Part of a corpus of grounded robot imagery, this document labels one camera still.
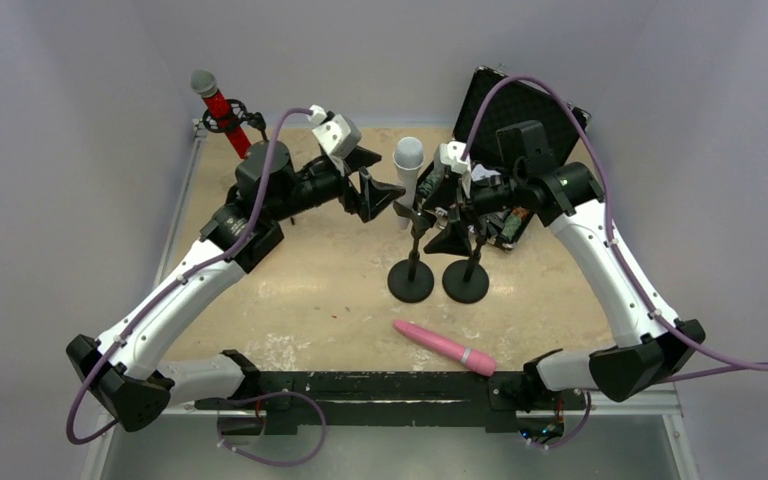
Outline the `white microphone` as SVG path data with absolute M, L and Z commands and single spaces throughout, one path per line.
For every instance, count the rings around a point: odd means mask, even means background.
M 393 162 L 400 185 L 405 189 L 405 194 L 396 203 L 413 208 L 417 180 L 425 162 L 422 142 L 412 136 L 401 138 L 396 144 Z

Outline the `red glitter microphone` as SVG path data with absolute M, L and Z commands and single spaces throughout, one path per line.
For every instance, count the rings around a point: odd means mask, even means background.
M 240 159 L 244 159 L 252 145 L 243 131 L 253 113 L 239 100 L 227 99 L 218 86 L 213 73 L 196 69 L 190 75 L 191 89 L 202 99 L 206 110 L 202 123 L 212 133 L 224 134 Z

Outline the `black tripod shock mount stand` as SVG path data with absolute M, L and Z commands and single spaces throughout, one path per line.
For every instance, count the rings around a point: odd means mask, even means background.
M 251 112 L 239 100 L 226 99 L 221 93 L 204 100 L 207 109 L 202 123 L 211 133 L 224 134 L 240 163 L 234 170 L 234 183 L 226 195 L 228 203 L 241 198 L 251 206 L 261 178 L 265 154 L 270 143 L 266 134 L 266 122 L 260 112 Z M 297 180 L 288 147 L 278 142 L 270 167 L 271 179 L 267 189 L 264 209 L 274 212 L 269 204 L 277 205 L 279 199 L 288 197 Z

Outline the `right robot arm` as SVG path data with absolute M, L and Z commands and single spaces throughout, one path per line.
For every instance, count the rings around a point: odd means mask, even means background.
M 559 165 L 543 125 L 530 120 L 496 133 L 500 175 L 475 187 L 465 143 L 449 141 L 435 152 L 437 186 L 422 198 L 426 209 L 449 209 L 445 230 L 425 247 L 428 254 L 475 253 L 466 225 L 506 208 L 522 207 L 568 250 L 608 320 L 614 343 L 590 352 L 555 350 L 523 366 L 519 396 L 528 402 L 564 390 L 599 391 L 622 402 L 679 370 L 706 338 L 700 322 L 683 320 L 658 296 L 608 213 L 608 198 L 580 162 Z

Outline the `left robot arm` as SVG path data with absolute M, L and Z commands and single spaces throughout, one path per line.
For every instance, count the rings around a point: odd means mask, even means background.
M 235 350 L 198 361 L 163 357 L 214 300 L 277 247 L 281 221 L 337 200 L 369 222 L 403 196 L 403 187 L 372 178 L 368 169 L 380 159 L 356 146 L 344 170 L 325 154 L 296 170 L 282 142 L 253 144 L 236 167 L 225 204 L 152 294 L 107 331 L 78 335 L 67 346 L 92 396 L 125 431 L 135 432 L 169 406 L 256 395 L 259 372 Z

